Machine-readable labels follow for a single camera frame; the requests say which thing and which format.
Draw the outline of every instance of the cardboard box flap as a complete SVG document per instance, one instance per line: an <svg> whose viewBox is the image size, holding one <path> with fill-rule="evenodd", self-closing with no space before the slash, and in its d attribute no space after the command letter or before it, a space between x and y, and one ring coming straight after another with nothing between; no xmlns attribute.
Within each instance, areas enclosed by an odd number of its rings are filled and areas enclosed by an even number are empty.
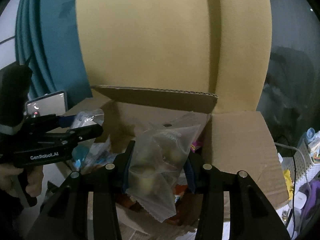
<svg viewBox="0 0 320 240"><path fill-rule="evenodd" d="M209 114L218 97L211 93L151 88L92 86L94 90L118 102L155 106Z"/></svg>
<svg viewBox="0 0 320 240"><path fill-rule="evenodd" d="M204 158L221 171L247 171L274 208L288 200L276 147L260 112L214 114L212 157Z"/></svg>
<svg viewBox="0 0 320 240"><path fill-rule="evenodd" d="M94 98L85 98L83 101L68 110L64 115L74 115L78 114L80 111L93 111L97 108L101 108L108 101L110 101L110 99L103 95Z"/></svg>

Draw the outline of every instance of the human hand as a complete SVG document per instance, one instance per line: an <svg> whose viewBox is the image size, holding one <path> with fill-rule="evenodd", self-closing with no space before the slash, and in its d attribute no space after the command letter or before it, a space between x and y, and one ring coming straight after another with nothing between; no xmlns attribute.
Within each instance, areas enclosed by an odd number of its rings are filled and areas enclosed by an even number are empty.
<svg viewBox="0 0 320 240"><path fill-rule="evenodd" d="M19 175L23 169L18 169L12 164L0 164L0 189L7 192L13 197L18 197L17 192L13 188L12 176ZM26 192L31 197L36 197L41 194L42 179L43 179L43 166L36 166L28 172L28 185Z"/></svg>

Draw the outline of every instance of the plastic bag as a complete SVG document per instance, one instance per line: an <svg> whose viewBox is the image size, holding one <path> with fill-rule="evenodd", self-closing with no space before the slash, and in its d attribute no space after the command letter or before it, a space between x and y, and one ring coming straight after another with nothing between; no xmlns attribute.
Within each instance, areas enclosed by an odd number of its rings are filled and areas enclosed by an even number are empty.
<svg viewBox="0 0 320 240"><path fill-rule="evenodd" d="M160 222L176 214L172 189L199 128L190 112L168 124L153 125L136 138L126 193Z"/></svg>
<svg viewBox="0 0 320 240"><path fill-rule="evenodd" d="M90 173L97 166L112 163L118 154L111 152L110 136L105 143L92 144L90 151L81 166L81 173Z"/></svg>
<svg viewBox="0 0 320 240"><path fill-rule="evenodd" d="M103 121L104 113L101 109L96 109L94 111L81 111L76 115L73 124L70 126L70 129L84 127L96 123L102 125ZM80 142L78 143L78 146L73 149L72 164L76 171L79 171L83 166L84 160L86 159L94 141L95 138Z"/></svg>

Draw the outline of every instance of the teal curtain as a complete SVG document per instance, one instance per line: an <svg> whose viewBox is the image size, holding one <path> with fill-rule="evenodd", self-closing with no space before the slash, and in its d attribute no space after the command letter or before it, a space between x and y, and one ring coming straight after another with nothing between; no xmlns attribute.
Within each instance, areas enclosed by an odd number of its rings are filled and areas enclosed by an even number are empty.
<svg viewBox="0 0 320 240"><path fill-rule="evenodd" d="M72 107L92 97L79 45L75 0L20 0L16 57L24 64L30 55L31 98L64 90Z"/></svg>

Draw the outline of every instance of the corrugated cardboard edge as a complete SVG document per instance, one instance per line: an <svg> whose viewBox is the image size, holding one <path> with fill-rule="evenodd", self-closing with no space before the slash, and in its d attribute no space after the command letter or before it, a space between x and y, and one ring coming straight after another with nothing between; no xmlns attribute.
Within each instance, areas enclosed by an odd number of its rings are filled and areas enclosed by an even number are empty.
<svg viewBox="0 0 320 240"><path fill-rule="evenodd" d="M100 94L124 103L210 114L218 100L212 93L153 88L92 86Z"/></svg>

